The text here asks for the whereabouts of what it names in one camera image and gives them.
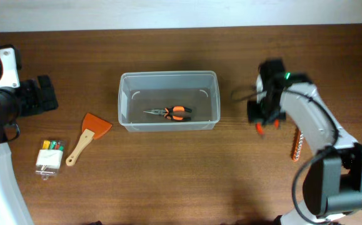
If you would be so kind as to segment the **orange black long-nose pliers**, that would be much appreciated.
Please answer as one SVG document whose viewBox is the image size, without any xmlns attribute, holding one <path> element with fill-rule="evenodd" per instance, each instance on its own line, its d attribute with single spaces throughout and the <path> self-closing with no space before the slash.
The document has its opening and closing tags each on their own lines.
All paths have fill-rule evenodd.
<svg viewBox="0 0 362 225">
<path fill-rule="evenodd" d="M 162 116 L 170 121 L 186 122 L 191 120 L 192 109 L 184 106 L 165 107 L 161 109 L 150 109 L 144 113 Z"/>
</svg>

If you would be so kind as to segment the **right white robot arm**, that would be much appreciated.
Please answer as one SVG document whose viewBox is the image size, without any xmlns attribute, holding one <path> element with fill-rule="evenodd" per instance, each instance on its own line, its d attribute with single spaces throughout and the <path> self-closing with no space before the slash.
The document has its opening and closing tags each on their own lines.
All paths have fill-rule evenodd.
<svg viewBox="0 0 362 225">
<path fill-rule="evenodd" d="M 305 74 L 260 72 L 249 121 L 274 124 L 289 115 L 313 154 L 296 172 L 291 187 L 294 208 L 275 224 L 336 224 L 362 210 L 362 144 L 349 134 Z"/>
</svg>

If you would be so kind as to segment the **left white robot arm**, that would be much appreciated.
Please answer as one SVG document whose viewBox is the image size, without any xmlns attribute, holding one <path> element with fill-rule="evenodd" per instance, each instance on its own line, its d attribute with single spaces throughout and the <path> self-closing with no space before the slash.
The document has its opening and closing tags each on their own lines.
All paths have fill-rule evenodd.
<svg viewBox="0 0 362 225">
<path fill-rule="evenodd" d="M 54 86 L 47 75 L 20 81 L 19 51 L 11 44 L 0 46 L 0 224 L 32 224 L 33 219 L 15 178 L 11 149 L 6 133 L 20 134 L 17 118 L 34 116 L 58 108 Z"/>
</svg>

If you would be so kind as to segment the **red black cutting pliers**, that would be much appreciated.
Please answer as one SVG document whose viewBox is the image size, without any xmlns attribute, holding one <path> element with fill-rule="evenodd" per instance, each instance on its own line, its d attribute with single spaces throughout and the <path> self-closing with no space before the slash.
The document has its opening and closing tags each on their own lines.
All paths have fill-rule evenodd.
<svg viewBox="0 0 362 225">
<path fill-rule="evenodd" d="M 273 124 L 274 124 L 274 126 L 275 126 L 276 129 L 279 129 L 279 127 L 280 127 L 280 121 L 279 121 L 279 119 L 276 119 Z M 255 124 L 255 128 L 256 128 L 256 132 L 257 132 L 261 137 L 263 137 L 263 136 L 265 135 L 264 129 L 263 129 L 263 125 L 262 125 L 260 122 L 257 122 L 257 123 Z"/>
</svg>

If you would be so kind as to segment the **clear plastic container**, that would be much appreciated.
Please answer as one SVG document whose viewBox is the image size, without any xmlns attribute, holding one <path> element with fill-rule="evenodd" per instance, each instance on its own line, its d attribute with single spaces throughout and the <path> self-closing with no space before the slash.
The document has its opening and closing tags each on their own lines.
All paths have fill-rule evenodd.
<svg viewBox="0 0 362 225">
<path fill-rule="evenodd" d="M 187 122 L 150 114 L 152 109 L 183 106 Z M 118 121 L 129 132 L 211 130 L 221 118 L 217 75 L 213 71 L 127 72 L 121 76 Z"/>
</svg>

